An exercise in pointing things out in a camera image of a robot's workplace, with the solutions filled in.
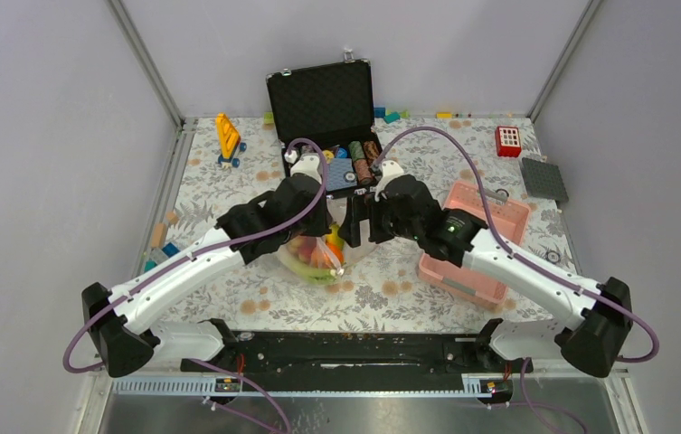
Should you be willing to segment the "yellow pear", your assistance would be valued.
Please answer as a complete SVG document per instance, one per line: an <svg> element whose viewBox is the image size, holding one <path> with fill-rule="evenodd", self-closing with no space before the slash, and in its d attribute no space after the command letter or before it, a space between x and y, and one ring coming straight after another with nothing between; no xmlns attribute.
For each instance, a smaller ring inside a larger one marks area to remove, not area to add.
<svg viewBox="0 0 681 434"><path fill-rule="evenodd" d="M333 222L329 229L330 232L325 236L325 244L332 250L342 251L345 248L345 241L339 235L340 226Z"/></svg>

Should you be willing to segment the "clear pink zip bag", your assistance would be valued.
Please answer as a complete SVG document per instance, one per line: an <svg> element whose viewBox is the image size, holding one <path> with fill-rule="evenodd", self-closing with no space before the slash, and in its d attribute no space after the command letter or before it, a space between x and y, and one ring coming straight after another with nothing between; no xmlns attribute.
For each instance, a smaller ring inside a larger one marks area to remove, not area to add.
<svg viewBox="0 0 681 434"><path fill-rule="evenodd" d="M337 283L354 264L376 249L376 245L367 239L368 222L361 225L362 241L358 247L352 247L339 237L340 224L348 211L345 200L330 200L327 209L331 216L329 234L297 236L276 253L281 264L298 278L321 286Z"/></svg>

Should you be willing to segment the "green celery stalk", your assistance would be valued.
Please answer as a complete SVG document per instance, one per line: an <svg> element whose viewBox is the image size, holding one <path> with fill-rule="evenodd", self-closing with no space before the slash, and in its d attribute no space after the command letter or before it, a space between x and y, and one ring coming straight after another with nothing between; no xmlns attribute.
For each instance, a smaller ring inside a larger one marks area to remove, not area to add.
<svg viewBox="0 0 681 434"><path fill-rule="evenodd" d="M338 281L338 276L334 269L318 269L313 267L297 268L293 272L304 281L315 285L332 285Z"/></svg>

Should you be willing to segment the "orange fruit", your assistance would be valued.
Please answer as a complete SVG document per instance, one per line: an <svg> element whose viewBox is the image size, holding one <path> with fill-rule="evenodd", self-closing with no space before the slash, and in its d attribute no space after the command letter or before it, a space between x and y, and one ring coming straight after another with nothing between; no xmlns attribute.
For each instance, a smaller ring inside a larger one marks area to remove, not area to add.
<svg viewBox="0 0 681 434"><path fill-rule="evenodd" d="M339 269L345 264L343 251L332 250L323 240L317 242L315 253L313 261L321 267Z"/></svg>

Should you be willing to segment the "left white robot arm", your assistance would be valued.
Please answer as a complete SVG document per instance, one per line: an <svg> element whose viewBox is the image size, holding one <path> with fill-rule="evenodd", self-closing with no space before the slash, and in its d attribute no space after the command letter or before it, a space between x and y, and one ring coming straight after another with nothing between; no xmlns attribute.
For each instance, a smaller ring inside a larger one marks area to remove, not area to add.
<svg viewBox="0 0 681 434"><path fill-rule="evenodd" d="M291 175L276 189L234 205L201 239L148 272L113 288L99 282L84 288L81 332L112 378L134 373L159 355L202 359L217 372L227 371L238 350L214 325L202 325L176 344L160 332L157 319L207 279L273 253L299 234L327 232L325 182L318 175Z"/></svg>

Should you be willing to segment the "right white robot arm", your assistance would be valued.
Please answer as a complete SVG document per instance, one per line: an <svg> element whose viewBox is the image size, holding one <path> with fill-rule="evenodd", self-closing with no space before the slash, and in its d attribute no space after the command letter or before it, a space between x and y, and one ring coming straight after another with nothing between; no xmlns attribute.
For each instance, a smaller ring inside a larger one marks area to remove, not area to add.
<svg viewBox="0 0 681 434"><path fill-rule="evenodd" d="M493 279L551 315L548 321L489 321L475 349L484 371L496 373L526 357L561 358L590 376L607 377L634 324L629 286L617 278L598 282L574 275L521 249L512 238L524 228L505 224L506 233L500 234L489 223L495 204L465 203L479 197L475 185L457 182L439 203L424 183L404 175L382 193L348 197L339 235L357 247L361 224L368 222L371 243L414 241L425 258L445 266L446 271L431 274L441 277L443 287L477 294L476 279Z"/></svg>

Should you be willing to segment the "blue card deck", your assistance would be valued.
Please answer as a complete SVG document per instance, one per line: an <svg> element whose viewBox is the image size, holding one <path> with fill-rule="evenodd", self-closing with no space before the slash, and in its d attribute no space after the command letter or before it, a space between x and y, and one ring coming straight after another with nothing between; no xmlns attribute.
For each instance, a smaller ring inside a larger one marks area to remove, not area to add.
<svg viewBox="0 0 681 434"><path fill-rule="evenodd" d="M350 158L333 158L326 173L326 190L334 192L356 186L356 174Z"/></svg>

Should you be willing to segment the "yellow toy ladder cart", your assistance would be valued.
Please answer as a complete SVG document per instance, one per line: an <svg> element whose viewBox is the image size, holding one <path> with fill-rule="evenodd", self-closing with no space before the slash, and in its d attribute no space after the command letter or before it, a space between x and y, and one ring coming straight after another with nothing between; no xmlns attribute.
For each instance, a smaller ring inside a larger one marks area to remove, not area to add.
<svg viewBox="0 0 681 434"><path fill-rule="evenodd" d="M238 155L247 150L247 144L225 113L217 115L215 127L221 149L217 164L223 168L238 168L241 165Z"/></svg>

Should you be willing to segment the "teal toy block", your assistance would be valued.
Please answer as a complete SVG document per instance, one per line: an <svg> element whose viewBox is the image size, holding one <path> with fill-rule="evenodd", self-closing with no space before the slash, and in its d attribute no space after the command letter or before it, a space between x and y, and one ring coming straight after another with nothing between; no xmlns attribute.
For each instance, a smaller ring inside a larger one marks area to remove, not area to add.
<svg viewBox="0 0 681 434"><path fill-rule="evenodd" d="M392 124L393 122L396 122L396 121L400 120L401 118L402 118L402 116L399 112L391 112L391 113L386 114L383 117L383 121L386 124Z"/></svg>

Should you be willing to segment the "black poker chip case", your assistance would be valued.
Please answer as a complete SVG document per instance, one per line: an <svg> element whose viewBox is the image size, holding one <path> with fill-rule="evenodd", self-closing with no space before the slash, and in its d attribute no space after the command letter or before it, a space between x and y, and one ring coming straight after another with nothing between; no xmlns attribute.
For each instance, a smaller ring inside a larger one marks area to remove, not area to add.
<svg viewBox="0 0 681 434"><path fill-rule="evenodd" d="M378 184L373 161L382 152L374 131L372 65L347 57L336 63L284 69L266 78L277 138L286 147L308 138L333 158L350 158L356 186L334 192L332 199L365 194Z"/></svg>

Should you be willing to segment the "blue toy block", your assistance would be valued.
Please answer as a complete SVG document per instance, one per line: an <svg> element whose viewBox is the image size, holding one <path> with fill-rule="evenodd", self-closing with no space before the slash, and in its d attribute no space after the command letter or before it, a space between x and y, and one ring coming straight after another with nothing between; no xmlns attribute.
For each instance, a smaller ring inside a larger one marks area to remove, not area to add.
<svg viewBox="0 0 681 434"><path fill-rule="evenodd" d="M171 258L177 253L180 252L180 249L173 244L173 242L168 242L164 247L161 248L161 251L168 257Z"/></svg>

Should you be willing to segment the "pink plastic basket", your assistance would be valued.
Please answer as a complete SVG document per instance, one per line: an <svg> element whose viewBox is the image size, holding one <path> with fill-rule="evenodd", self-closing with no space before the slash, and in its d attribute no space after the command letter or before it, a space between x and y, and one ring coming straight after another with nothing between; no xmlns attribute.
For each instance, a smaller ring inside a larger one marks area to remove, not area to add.
<svg viewBox="0 0 681 434"><path fill-rule="evenodd" d="M495 192L489 192L487 198L493 222L500 235L519 245L524 238L531 215L529 206ZM486 217L478 187L463 180L458 180L452 185L443 206L461 209L482 219ZM427 254L423 254L419 260L417 275L425 283L486 309L496 309L506 299L507 285L476 271L461 269L446 261L438 261Z"/></svg>

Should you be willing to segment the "red grid block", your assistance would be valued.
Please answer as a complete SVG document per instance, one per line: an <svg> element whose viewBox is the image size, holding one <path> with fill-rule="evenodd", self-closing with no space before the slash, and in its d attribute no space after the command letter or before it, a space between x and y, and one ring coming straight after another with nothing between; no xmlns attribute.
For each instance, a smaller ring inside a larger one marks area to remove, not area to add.
<svg viewBox="0 0 681 434"><path fill-rule="evenodd" d="M495 140L496 153L498 156L517 158L521 155L523 142L518 127L496 127Z"/></svg>

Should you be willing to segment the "grey building baseplate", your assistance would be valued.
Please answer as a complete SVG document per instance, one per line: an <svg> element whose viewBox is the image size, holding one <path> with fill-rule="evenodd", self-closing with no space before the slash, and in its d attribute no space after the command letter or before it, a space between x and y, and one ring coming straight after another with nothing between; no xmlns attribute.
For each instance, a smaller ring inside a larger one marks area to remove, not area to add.
<svg viewBox="0 0 681 434"><path fill-rule="evenodd" d="M557 165L524 157L520 163L521 175L529 196L567 203L569 195Z"/></svg>

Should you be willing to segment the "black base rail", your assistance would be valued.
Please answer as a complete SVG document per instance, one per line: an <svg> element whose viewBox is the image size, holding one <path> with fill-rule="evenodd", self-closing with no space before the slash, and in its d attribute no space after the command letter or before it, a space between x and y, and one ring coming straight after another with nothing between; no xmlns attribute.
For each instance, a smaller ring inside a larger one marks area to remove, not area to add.
<svg viewBox="0 0 681 434"><path fill-rule="evenodd" d="M456 392L466 374L502 380L521 366L473 334L241 331L207 365L181 363L189 373L222 368L268 392Z"/></svg>

